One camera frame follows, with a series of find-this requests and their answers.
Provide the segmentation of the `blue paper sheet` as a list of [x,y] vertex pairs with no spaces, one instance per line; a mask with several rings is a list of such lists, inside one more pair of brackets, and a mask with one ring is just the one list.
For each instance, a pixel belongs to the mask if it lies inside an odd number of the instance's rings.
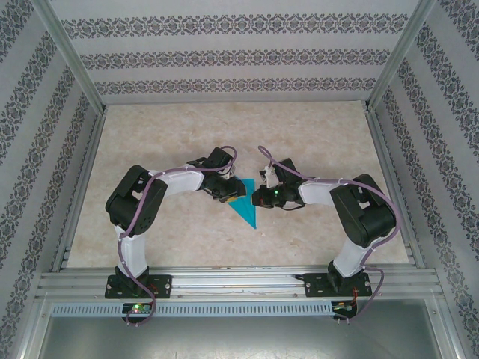
[[228,203],[228,205],[253,229],[257,229],[256,206],[252,204],[251,196],[255,190],[254,179],[242,179],[245,185],[246,196],[236,198]]

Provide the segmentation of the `grey sheet metal panel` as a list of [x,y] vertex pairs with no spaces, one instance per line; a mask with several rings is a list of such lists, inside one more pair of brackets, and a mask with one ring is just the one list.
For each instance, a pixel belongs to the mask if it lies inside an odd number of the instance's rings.
[[324,317],[167,318],[131,328],[120,319],[54,318],[40,359],[442,359],[432,330],[405,322]]

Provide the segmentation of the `small LED circuit board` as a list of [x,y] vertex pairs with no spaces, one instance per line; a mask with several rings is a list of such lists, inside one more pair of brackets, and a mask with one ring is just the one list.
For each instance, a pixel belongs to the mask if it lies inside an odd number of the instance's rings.
[[355,316],[357,314],[357,305],[351,301],[333,301],[332,302],[333,312],[336,314],[341,314],[342,316]]
[[124,303],[122,306],[123,315],[149,315],[151,310],[151,303]]

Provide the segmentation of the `long aluminium mounting rail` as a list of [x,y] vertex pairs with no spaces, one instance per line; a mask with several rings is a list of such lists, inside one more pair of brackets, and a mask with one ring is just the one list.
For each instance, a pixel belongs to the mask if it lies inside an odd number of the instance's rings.
[[[443,297],[434,269],[411,264],[383,264],[379,274],[370,271],[370,285],[379,299],[424,299]],[[151,274],[172,277],[173,301],[265,301],[302,299],[305,285],[298,276],[325,272],[325,266],[257,267],[156,267]],[[109,269],[65,269],[44,273],[34,293],[36,299],[93,301],[104,297]]]

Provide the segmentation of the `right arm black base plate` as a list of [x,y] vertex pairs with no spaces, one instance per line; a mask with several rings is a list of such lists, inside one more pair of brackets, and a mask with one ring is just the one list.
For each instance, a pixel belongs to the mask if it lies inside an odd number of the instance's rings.
[[331,280],[329,273],[306,273],[302,276],[308,298],[371,297],[372,289],[367,273]]

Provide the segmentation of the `aluminium table side rail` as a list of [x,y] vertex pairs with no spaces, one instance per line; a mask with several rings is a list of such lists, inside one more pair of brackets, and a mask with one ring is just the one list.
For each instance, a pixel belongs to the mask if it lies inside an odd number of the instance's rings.
[[415,231],[410,221],[409,213],[400,190],[400,183],[397,181],[396,173],[394,171],[394,163],[391,160],[384,135],[379,126],[379,122],[376,115],[371,110],[366,109],[364,114],[385,178],[385,184],[387,186],[388,193],[390,194],[392,201],[397,206],[399,213],[402,216],[400,232],[409,261],[417,268],[425,269],[426,265],[421,255],[421,250],[416,239]]
[[55,247],[53,260],[49,268],[51,272],[59,272],[62,269],[64,253],[73,243],[108,109],[109,107],[106,106],[98,114],[91,128],[90,135],[88,136],[78,177],[73,187],[72,196],[67,207],[67,214],[62,224],[59,240]]

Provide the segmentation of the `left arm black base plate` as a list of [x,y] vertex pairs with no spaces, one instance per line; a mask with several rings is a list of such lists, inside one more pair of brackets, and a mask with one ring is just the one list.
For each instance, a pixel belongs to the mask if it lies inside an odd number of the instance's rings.
[[[172,276],[164,274],[152,274],[146,280],[141,280],[157,299],[167,299],[171,296]],[[142,289],[130,278],[122,278],[110,275],[106,282],[105,298],[107,299],[143,299],[149,298],[150,294]]]

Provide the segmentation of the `aluminium frame post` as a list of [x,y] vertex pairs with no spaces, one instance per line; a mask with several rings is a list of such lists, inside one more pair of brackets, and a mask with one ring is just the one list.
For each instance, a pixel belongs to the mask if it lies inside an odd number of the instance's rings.
[[85,93],[90,104],[98,112],[104,112],[106,105],[101,100],[101,97],[91,80],[85,65],[75,50],[67,32],[64,29],[60,19],[58,18],[55,10],[49,0],[30,0],[38,16],[42,20],[49,32],[51,38],[54,40],[55,45],[60,51],[63,59],[72,70],[73,75],[78,81],[82,91]]
[[379,101],[382,99],[387,87],[395,76],[395,73],[403,59],[406,57],[415,37],[420,31],[422,25],[430,15],[436,0],[419,0],[416,8],[412,12],[403,33],[401,34],[396,46],[394,47],[390,57],[388,58],[385,68],[379,75],[376,84],[368,98],[364,102],[365,109],[372,111],[375,109]]

